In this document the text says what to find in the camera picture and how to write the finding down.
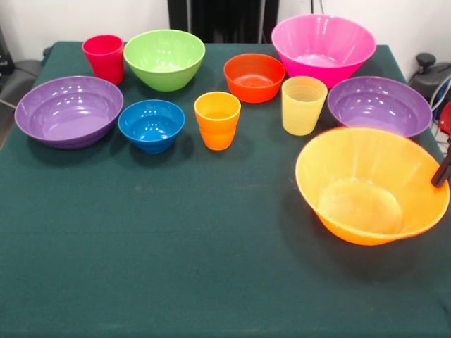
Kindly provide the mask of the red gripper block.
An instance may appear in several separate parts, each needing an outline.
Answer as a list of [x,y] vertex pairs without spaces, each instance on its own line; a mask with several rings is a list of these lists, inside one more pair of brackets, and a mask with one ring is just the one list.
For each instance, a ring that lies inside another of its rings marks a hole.
[[[440,131],[451,135],[451,101],[447,102],[440,114]],[[447,140],[448,148],[447,154],[439,168],[431,179],[431,184],[434,187],[442,187],[446,180],[450,178],[451,171],[451,145],[450,138]]]

